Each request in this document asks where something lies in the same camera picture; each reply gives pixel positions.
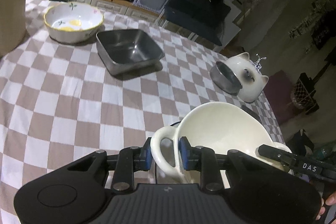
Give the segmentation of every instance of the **screw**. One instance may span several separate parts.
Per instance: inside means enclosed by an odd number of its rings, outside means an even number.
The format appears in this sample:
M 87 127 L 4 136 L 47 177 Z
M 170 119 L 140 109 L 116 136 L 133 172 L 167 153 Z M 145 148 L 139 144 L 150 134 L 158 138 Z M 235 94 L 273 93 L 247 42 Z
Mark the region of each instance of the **screw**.
M 208 183 L 205 188 L 211 192 L 216 192 L 220 189 L 222 189 L 222 186 L 217 183 L 217 182 L 211 182 L 211 183 Z
M 125 191 L 129 188 L 129 184 L 127 182 L 117 182 L 113 184 L 113 189 L 117 191 Z

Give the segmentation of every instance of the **small round metal bowl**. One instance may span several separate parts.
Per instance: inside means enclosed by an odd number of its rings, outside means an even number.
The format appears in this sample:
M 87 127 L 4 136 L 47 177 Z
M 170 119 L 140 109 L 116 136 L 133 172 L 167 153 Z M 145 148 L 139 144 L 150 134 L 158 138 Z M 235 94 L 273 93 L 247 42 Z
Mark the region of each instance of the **small round metal bowl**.
M 243 88 L 237 76 L 223 62 L 217 61 L 210 70 L 212 81 L 223 91 L 237 95 Z
M 104 21 L 97 7 L 67 2 L 51 7 L 44 15 L 49 35 L 61 43 L 74 44 L 94 35 Z

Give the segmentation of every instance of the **black cable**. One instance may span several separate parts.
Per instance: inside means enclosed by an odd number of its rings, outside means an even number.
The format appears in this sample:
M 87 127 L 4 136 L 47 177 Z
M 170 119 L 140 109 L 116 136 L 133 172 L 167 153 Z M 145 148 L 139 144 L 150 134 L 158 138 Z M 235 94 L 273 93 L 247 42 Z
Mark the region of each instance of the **black cable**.
M 179 121 L 179 122 L 175 122 L 175 123 L 171 124 L 170 126 L 173 127 L 173 126 L 175 126 L 176 124 L 178 124 L 178 123 L 180 123 L 180 122 L 181 122 L 181 121 Z M 157 167 L 158 167 L 158 166 L 157 166 L 156 162 L 154 162 L 154 181 L 155 181 L 155 184 L 158 183 Z

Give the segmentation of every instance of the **white bowl with handles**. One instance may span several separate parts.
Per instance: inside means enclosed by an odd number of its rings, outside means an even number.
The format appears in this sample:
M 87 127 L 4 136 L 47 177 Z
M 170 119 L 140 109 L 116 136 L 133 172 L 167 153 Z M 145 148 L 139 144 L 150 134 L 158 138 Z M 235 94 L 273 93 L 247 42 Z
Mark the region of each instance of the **white bowl with handles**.
M 52 6 L 44 15 L 50 37 L 66 44 L 82 42 L 93 36 L 103 21 L 104 15 L 97 7 L 76 2 Z
M 280 170 L 283 166 L 273 160 L 261 157 L 258 147 L 262 144 L 273 146 L 287 152 L 291 150 L 284 144 L 274 142 L 266 129 L 251 115 L 224 102 L 210 102 L 193 109 L 175 127 L 162 127 L 151 139 L 151 152 L 158 167 L 169 177 L 182 183 L 199 182 L 194 172 L 183 169 L 179 153 L 179 139 L 186 136 L 191 146 L 205 146 L 212 148 L 217 154 L 227 154 L 228 150 L 237 149 L 258 160 L 268 163 Z M 163 139 L 173 141 L 175 167 L 172 167 L 163 157 L 160 144 Z M 225 188 L 230 184 L 225 171 L 221 170 Z

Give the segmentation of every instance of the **stainless steel container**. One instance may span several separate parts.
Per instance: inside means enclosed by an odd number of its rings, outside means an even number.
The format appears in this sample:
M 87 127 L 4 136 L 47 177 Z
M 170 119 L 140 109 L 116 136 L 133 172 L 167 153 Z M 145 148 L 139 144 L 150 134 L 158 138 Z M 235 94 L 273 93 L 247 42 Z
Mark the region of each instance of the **stainless steel container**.
M 229 94 L 237 95 L 243 88 L 233 71 L 220 61 L 217 61 L 210 70 L 210 77 L 221 90 Z
M 143 30 L 111 30 L 97 33 L 97 52 L 111 75 L 150 66 L 165 56 Z

